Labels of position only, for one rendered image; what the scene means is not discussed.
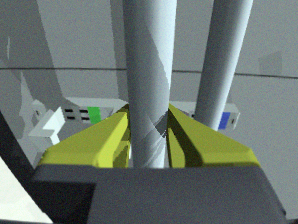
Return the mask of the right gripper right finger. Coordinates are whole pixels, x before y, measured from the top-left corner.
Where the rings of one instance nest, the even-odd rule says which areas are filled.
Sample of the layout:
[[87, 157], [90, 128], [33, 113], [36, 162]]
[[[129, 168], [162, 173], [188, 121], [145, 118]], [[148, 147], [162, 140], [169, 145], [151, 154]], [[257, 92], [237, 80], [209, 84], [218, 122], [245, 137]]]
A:
[[186, 167], [261, 168], [251, 148], [193, 120], [170, 103], [166, 143], [169, 167], [184, 167], [186, 158]]

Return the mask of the black wall panel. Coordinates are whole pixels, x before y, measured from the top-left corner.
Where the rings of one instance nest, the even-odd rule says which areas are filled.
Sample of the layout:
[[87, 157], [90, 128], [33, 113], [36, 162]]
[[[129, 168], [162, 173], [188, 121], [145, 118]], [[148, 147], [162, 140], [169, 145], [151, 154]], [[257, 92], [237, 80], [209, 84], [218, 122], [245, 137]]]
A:
[[[196, 102], [214, 0], [177, 0], [169, 101]], [[128, 99], [122, 0], [0, 0], [0, 157], [26, 190], [38, 97]], [[298, 0], [253, 0], [227, 104], [298, 219]], [[44, 213], [42, 211], [42, 213]]]

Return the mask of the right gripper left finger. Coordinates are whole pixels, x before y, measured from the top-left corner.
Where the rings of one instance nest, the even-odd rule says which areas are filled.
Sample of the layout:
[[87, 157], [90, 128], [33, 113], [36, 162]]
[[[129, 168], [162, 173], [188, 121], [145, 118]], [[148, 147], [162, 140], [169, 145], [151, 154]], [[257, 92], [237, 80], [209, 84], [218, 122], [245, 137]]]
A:
[[110, 117], [47, 148], [37, 166], [77, 164], [107, 168], [128, 167], [130, 144], [128, 103]]

